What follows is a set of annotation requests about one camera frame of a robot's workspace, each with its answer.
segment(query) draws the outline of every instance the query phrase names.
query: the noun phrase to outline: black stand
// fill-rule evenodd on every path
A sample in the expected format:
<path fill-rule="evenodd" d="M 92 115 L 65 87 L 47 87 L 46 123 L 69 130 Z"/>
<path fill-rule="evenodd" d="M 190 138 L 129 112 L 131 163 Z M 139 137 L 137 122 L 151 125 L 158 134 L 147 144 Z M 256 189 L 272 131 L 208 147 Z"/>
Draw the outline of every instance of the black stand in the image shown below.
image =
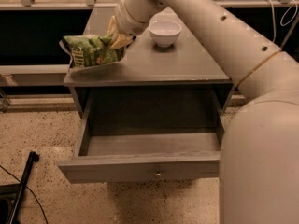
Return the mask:
<path fill-rule="evenodd" d="M 19 208 L 21 206 L 22 197 L 27 186 L 27 182 L 29 179 L 32 166 L 34 162 L 37 161 L 39 161 L 39 155 L 37 155 L 33 151 L 30 152 L 25 169 L 21 177 L 21 183 L 0 186 L 0 198 L 14 200 L 11 210 L 9 210 L 8 212 L 7 222 L 6 222 L 7 224 L 18 223 L 17 216 L 18 216 Z"/>

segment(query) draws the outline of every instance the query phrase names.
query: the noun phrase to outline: floor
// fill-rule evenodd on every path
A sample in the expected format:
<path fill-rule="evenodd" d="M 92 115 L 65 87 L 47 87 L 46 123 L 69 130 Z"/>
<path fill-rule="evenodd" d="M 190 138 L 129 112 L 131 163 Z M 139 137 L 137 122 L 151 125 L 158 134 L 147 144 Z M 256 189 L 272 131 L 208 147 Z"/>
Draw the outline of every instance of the floor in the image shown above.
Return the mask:
<path fill-rule="evenodd" d="M 236 96 L 225 116 L 229 119 L 242 102 Z M 80 125 L 71 98 L 12 100 L 0 120 L 1 165 L 21 178 L 29 152 L 40 155 L 28 186 L 49 223 L 219 223 L 218 178 L 71 185 L 57 166 L 72 157 Z M 16 180 L 0 170 L 0 185 L 10 183 Z M 19 221 L 46 223 L 28 190 Z"/>

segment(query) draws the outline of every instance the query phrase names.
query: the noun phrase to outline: wire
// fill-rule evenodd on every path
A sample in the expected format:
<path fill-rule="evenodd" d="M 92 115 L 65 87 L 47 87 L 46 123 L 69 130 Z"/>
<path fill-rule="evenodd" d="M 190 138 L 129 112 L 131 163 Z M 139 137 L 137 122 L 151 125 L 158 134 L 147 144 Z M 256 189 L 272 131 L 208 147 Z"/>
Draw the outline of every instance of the wire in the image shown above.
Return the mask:
<path fill-rule="evenodd" d="M 284 17 L 288 14 L 288 12 L 289 12 L 290 9 L 293 7 L 293 5 L 296 5 L 296 10 L 295 10 L 295 12 L 294 12 L 292 18 L 291 18 L 288 22 L 286 22 L 286 23 L 283 24 L 282 22 L 283 22 L 283 20 L 284 20 Z M 286 25 L 288 25 L 288 24 L 295 18 L 295 16 L 297 15 L 297 11 L 298 11 L 298 5 L 297 5 L 297 3 L 296 3 L 295 0 L 292 0 L 292 5 L 291 5 L 291 6 L 289 7 L 289 9 L 283 14 L 283 16 L 282 16 L 282 18 L 281 18 L 281 20 L 280 20 L 280 25 L 281 25 L 281 26 L 286 26 Z"/>
<path fill-rule="evenodd" d="M 21 181 L 19 180 L 18 177 L 16 177 L 16 176 L 15 176 L 14 174 L 12 174 L 9 170 L 7 170 L 6 168 L 4 168 L 1 164 L 0 164 L 0 168 L 2 168 L 6 173 L 8 173 L 8 174 L 11 175 L 12 177 L 14 177 L 18 182 L 21 183 Z M 42 205 L 40 204 L 38 198 L 36 197 L 35 193 L 34 193 L 31 189 L 29 189 L 28 186 L 26 186 L 26 188 L 27 188 L 28 190 L 30 190 L 30 192 L 31 192 L 31 193 L 33 194 L 33 196 L 35 197 L 36 202 L 37 202 L 37 204 L 39 205 L 41 212 L 43 213 L 43 216 L 44 216 L 44 219 L 45 219 L 46 223 L 49 224 L 49 222 L 48 222 L 48 220 L 47 220 L 47 217 L 46 217 L 46 214 L 45 214 L 45 211 L 44 211 Z"/>
<path fill-rule="evenodd" d="M 274 10 L 274 5 L 272 3 L 272 0 L 266 0 L 270 3 L 271 5 L 271 10 L 272 10 L 272 23 L 273 23 L 273 40 L 272 42 L 274 43 L 276 38 L 277 38 L 277 26 L 276 26 L 276 19 L 275 19 L 275 10 Z"/>

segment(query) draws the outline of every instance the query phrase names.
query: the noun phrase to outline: black pole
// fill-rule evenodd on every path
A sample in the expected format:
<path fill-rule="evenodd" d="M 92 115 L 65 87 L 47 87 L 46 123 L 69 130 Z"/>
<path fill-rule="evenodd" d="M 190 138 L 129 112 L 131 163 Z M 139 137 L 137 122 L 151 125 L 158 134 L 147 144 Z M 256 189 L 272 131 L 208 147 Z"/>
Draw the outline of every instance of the black pole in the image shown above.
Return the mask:
<path fill-rule="evenodd" d="M 21 200 L 22 200 L 24 191 L 27 187 L 27 182 L 28 182 L 28 179 L 29 179 L 29 175 L 30 175 L 32 166 L 33 166 L 34 162 L 38 161 L 38 160 L 39 160 L 39 155 L 36 154 L 35 152 L 31 151 L 30 154 L 29 154 L 29 157 L 27 159 L 25 169 L 22 173 L 21 183 L 20 183 L 20 186 L 19 186 L 19 189 L 18 189 L 16 199 L 13 202 L 12 210 L 9 214 L 7 224 L 15 224 L 15 222 L 16 222 L 16 218 L 18 216 L 19 208 L 20 208 L 20 205 L 21 205 Z"/>

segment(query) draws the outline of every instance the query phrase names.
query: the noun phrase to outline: green plastic bag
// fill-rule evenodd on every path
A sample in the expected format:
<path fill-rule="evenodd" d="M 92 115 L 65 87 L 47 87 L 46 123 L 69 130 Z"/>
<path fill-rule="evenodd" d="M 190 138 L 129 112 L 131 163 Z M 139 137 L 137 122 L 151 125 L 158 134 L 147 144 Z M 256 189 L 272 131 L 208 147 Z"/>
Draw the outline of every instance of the green plastic bag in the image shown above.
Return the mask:
<path fill-rule="evenodd" d="M 63 50 L 71 56 L 71 67 L 91 67 L 120 61 L 124 56 L 124 48 L 110 49 L 112 35 L 64 36 L 60 42 Z"/>

